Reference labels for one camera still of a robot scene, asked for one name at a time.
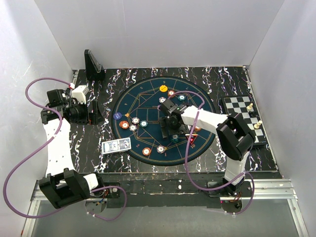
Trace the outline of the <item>blue white chips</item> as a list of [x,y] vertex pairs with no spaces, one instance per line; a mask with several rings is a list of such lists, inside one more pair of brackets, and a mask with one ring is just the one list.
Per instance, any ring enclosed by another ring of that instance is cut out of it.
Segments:
[[138,124],[139,123],[139,119],[137,117],[135,117],[135,118],[132,119],[132,122],[134,124]]
[[160,103],[163,103],[165,100],[166,100],[166,98],[164,98],[164,97],[160,97],[160,98],[159,98],[159,102],[160,102]]

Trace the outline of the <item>blue white chip stack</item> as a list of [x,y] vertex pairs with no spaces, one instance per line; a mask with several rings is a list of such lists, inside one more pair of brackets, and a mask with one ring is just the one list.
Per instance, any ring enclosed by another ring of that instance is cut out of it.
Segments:
[[164,153],[164,151],[165,151],[165,147],[164,146],[158,146],[157,147],[157,152],[158,153],[162,154],[162,153]]

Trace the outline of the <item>red black triangle marker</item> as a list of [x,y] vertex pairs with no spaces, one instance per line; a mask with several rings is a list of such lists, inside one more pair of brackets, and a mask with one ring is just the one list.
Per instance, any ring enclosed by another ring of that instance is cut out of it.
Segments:
[[189,134],[185,134],[187,140],[190,142],[190,145],[193,146],[194,145],[194,142],[197,138],[197,134],[192,134],[191,136]]

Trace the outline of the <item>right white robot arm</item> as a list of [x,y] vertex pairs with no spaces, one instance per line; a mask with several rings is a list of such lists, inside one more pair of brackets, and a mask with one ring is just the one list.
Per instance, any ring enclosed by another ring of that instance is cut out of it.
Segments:
[[177,105],[170,99],[166,99],[158,106],[170,122],[168,127],[190,125],[192,136],[195,127],[199,127],[218,136],[222,151],[227,156],[226,171],[223,184],[214,188],[198,186],[190,177],[188,171],[188,151],[190,143],[187,143],[185,151],[185,170],[192,185],[203,191],[217,191],[224,189],[229,196],[235,196],[241,191],[241,185],[246,174],[245,163],[255,142],[254,132],[248,127],[242,114],[233,112],[230,115],[216,114],[205,111],[201,107]]

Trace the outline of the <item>red yellow chip stack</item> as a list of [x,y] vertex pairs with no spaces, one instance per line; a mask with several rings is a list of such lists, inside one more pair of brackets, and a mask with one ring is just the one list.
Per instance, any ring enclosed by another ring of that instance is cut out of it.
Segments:
[[150,148],[144,148],[143,150],[142,150],[142,154],[144,155],[144,156],[149,156],[150,155],[150,153],[151,153],[151,149]]

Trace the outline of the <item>green poker chip stack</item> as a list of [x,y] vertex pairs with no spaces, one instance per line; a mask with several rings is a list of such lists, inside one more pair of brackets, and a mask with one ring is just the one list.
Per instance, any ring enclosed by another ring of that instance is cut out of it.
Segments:
[[172,141],[173,143],[177,143],[178,140],[179,140],[179,136],[178,136],[178,135],[172,135],[171,141]]

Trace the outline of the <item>purple small blind button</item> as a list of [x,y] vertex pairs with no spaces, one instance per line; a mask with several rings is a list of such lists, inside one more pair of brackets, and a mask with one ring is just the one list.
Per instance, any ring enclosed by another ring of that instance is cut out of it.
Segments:
[[122,118],[122,114],[120,112],[116,112],[116,113],[113,114],[113,118],[115,120],[119,120],[119,119]]

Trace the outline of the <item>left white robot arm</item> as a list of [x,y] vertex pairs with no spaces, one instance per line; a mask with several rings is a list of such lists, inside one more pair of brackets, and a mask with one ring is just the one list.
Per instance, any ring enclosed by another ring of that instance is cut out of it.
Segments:
[[46,137],[52,141],[47,146],[47,169],[39,188],[56,209],[88,199],[90,194],[101,197],[105,191],[99,175],[79,174],[71,157],[71,124],[97,125],[103,119],[96,100],[92,101],[92,111],[88,110],[87,92],[85,85],[48,91],[48,104],[40,113]]

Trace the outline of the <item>yellow round dealer button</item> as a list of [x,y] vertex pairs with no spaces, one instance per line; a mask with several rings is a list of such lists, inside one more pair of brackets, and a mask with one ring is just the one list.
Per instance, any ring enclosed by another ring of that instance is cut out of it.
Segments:
[[168,91],[168,87],[167,87],[166,85],[161,85],[161,86],[159,87],[159,90],[160,90],[161,92],[167,92],[167,91]]

